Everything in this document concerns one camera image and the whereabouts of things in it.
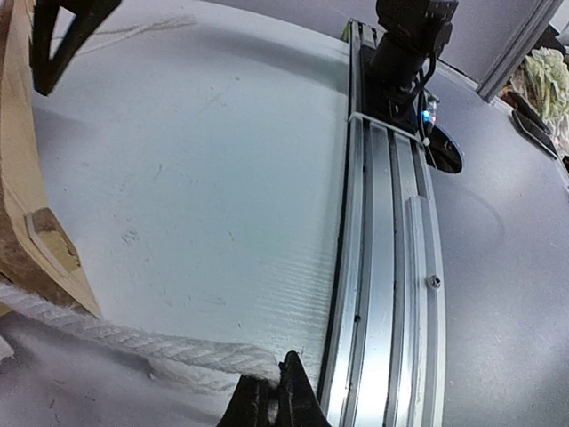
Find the white rope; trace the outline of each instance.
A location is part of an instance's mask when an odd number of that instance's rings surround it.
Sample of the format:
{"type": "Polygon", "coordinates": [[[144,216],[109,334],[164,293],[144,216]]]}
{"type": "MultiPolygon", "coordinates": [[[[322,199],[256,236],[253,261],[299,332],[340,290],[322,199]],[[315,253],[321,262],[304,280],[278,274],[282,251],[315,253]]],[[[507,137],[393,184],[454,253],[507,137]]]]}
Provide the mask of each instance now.
{"type": "Polygon", "coordinates": [[[187,367],[204,367],[227,374],[241,374],[278,383],[280,371],[275,356],[251,344],[196,340],[149,333],[58,307],[34,294],[0,281],[0,302],[23,316],[55,327],[78,338],[99,342],[112,349],[137,354],[154,363],[179,362],[169,376],[186,376],[187,367]]]}

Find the gray table surface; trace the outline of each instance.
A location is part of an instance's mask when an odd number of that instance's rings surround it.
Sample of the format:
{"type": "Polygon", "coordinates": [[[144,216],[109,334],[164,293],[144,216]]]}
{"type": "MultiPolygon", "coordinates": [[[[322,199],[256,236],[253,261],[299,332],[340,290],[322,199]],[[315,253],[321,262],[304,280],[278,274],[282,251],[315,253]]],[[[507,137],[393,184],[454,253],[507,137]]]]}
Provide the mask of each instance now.
{"type": "Polygon", "coordinates": [[[447,305],[445,425],[569,424],[569,195],[508,114],[437,76],[464,169],[433,172],[447,305]]]}

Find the bolt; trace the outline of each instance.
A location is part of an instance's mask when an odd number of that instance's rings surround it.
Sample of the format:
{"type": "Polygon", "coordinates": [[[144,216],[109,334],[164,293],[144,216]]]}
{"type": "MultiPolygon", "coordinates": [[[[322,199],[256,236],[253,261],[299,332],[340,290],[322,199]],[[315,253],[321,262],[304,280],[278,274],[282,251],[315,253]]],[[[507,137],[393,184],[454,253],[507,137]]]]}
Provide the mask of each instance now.
{"type": "Polygon", "coordinates": [[[443,284],[443,282],[441,282],[441,279],[438,278],[438,276],[436,274],[433,274],[429,278],[428,282],[429,282],[429,286],[432,287],[433,289],[438,289],[443,284]]]}

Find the white table surface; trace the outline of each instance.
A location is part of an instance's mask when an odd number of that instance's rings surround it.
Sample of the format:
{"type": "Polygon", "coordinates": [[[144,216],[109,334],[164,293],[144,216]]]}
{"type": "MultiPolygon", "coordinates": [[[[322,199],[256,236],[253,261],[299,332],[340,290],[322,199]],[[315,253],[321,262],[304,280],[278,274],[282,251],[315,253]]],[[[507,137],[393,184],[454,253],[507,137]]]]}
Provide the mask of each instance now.
{"type": "MultiPolygon", "coordinates": [[[[34,96],[34,113],[52,209],[105,318],[254,342],[280,359],[297,350],[316,385],[341,210],[348,47],[249,12],[182,1],[124,1],[101,30],[111,34],[87,44],[49,98],[34,96]]],[[[130,425],[112,420],[136,405],[105,407],[112,396],[104,387],[115,385],[80,368],[90,369],[78,362],[87,356],[59,344],[45,349],[55,342],[19,343],[22,335],[13,333],[17,348],[44,348],[43,367],[27,376],[68,367],[85,379],[56,383],[57,393],[81,394],[93,380],[102,396],[91,421],[74,418],[80,411],[70,399],[61,425],[130,425]]],[[[101,371],[113,363],[93,369],[120,381],[110,374],[116,367],[101,371]]],[[[12,380],[0,412],[34,399],[12,380]]],[[[116,399],[134,399],[130,385],[121,387],[126,398],[116,399]]],[[[22,408],[8,425],[31,425],[35,416],[47,423],[34,425],[56,425],[50,393],[39,398],[45,417],[22,408]]],[[[228,396],[204,402],[208,416],[190,424],[135,414],[132,425],[212,425],[228,396]]]]}

